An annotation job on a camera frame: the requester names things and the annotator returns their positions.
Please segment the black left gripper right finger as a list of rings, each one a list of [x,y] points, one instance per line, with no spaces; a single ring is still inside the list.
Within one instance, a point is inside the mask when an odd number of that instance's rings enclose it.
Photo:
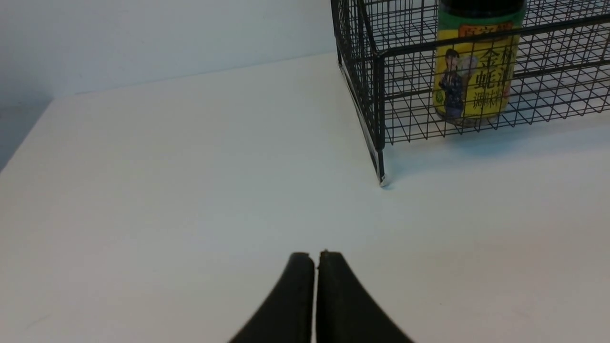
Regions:
[[[320,252],[318,343],[411,343],[362,286],[341,252]]]

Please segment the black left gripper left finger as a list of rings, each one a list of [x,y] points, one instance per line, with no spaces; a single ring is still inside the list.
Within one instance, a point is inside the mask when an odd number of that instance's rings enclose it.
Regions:
[[[306,252],[293,252],[272,291],[231,342],[309,343],[314,282],[314,261]]]

